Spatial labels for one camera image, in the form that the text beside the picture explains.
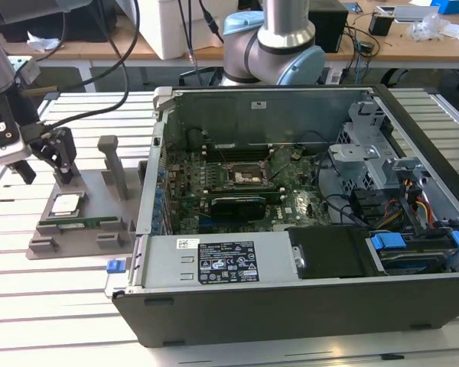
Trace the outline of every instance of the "wooden desk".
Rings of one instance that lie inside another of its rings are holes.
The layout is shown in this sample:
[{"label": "wooden desk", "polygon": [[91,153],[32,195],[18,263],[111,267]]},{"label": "wooden desk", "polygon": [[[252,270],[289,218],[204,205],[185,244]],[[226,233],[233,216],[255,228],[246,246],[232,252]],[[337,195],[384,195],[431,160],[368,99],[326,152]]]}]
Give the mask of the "wooden desk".
[{"label": "wooden desk", "polygon": [[[359,0],[364,13],[372,12],[377,5],[387,4]],[[408,0],[392,0],[391,4],[407,4]],[[370,23],[370,15],[365,15],[357,20],[359,15],[350,14],[348,22],[350,25],[367,31]],[[459,15],[443,16],[452,23],[459,24]],[[444,37],[441,41],[414,42],[406,33],[407,24],[396,24],[393,22],[387,37],[377,37],[381,43],[379,54],[371,62],[370,67],[375,68],[431,68],[450,69],[459,68],[459,40]],[[119,17],[118,27],[112,34],[112,39],[123,54],[132,42],[134,27],[127,17]],[[359,39],[366,40],[368,37],[358,35]],[[27,44],[8,44],[3,41],[5,50],[14,55],[40,55],[33,51]],[[209,47],[195,52],[201,67],[222,66],[223,48]],[[353,55],[353,45],[348,37],[344,37],[340,50],[336,54],[327,55],[327,66],[330,67],[330,74],[327,80],[330,82],[350,62]],[[76,67],[82,78],[91,77],[91,67],[112,66],[117,57],[108,43],[92,44],[87,42],[66,42],[65,47],[58,51],[49,60],[41,62],[42,67]],[[126,63],[129,67],[174,67],[190,66],[187,55],[178,59],[160,60],[143,37],[140,37],[135,49]],[[95,92],[95,86],[88,86],[88,92]]]}]

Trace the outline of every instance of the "blue tab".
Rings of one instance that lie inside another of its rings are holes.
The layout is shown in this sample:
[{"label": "blue tab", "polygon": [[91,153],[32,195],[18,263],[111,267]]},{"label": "blue tab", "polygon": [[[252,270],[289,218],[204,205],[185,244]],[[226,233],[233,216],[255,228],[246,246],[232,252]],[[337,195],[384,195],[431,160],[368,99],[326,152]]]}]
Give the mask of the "blue tab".
[{"label": "blue tab", "polygon": [[457,247],[459,247],[459,231],[452,231],[451,237],[456,242]]},{"label": "blue tab", "polygon": [[231,14],[224,21],[224,35],[259,28],[264,22],[263,11],[241,11]]},{"label": "blue tab", "polygon": [[389,248],[406,248],[406,243],[401,233],[378,233],[371,238],[376,250]]},{"label": "blue tab", "polygon": [[107,274],[125,273],[125,260],[111,260],[107,263]]}]

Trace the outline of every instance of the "black box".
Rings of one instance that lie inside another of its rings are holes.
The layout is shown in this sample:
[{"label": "black box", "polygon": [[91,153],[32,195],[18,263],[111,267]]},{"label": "black box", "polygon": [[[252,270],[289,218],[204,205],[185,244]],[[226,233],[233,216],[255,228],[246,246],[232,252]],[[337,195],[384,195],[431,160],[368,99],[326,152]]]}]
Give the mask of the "black box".
[{"label": "black box", "polygon": [[338,0],[309,2],[309,20],[316,27],[316,45],[324,52],[338,52],[348,14],[348,10]]},{"label": "black box", "polygon": [[[117,17],[115,12],[116,0],[103,0],[105,17],[109,33],[116,27]],[[101,15],[98,2],[74,9],[66,14],[67,36],[65,41],[107,42],[107,38],[90,13],[93,8]],[[59,38],[63,33],[63,14],[56,13],[26,21],[0,26],[0,32],[7,42],[26,42],[28,31],[36,37]]]},{"label": "black box", "polygon": [[369,33],[372,36],[387,36],[392,21],[394,21],[394,17],[392,16],[373,14],[373,18],[369,24]]}]

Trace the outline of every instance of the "aluminum extrusion table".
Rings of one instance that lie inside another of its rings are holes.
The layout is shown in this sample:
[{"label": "aluminum extrusion table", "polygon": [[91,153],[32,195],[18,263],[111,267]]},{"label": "aluminum extrusion table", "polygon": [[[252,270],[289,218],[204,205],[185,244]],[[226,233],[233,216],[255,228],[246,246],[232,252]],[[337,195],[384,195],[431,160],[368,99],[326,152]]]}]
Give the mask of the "aluminum extrusion table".
[{"label": "aluminum extrusion table", "polygon": [[[459,113],[440,96],[421,89],[393,93],[459,170]],[[40,113],[43,119],[57,121],[120,98],[121,93],[64,94],[44,102]],[[151,93],[131,93],[119,111],[71,122],[78,168],[105,167],[96,144],[107,134],[119,136],[118,153],[125,167],[137,167],[146,159],[155,123],[151,100]],[[36,160],[31,166],[38,172],[31,186],[0,169],[0,365],[459,366],[459,318],[440,330],[421,332],[145,349],[104,294],[108,257],[25,258],[54,184],[49,166]],[[235,312],[244,314],[245,309]],[[384,362],[391,353],[405,358]]]}]

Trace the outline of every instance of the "sticker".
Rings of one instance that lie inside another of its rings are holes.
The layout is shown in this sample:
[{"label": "sticker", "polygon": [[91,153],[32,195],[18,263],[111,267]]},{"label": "sticker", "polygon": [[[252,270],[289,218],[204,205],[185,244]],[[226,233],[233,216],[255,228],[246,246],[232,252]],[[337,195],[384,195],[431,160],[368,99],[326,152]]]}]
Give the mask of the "sticker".
[{"label": "sticker", "polygon": [[197,248],[199,239],[177,239],[177,249]]},{"label": "sticker", "polygon": [[259,281],[259,267],[253,242],[199,244],[198,241],[201,284]]},{"label": "sticker", "polygon": [[267,102],[252,102],[252,109],[266,109]]},{"label": "sticker", "polygon": [[83,223],[58,224],[58,229],[79,229],[85,228]]}]

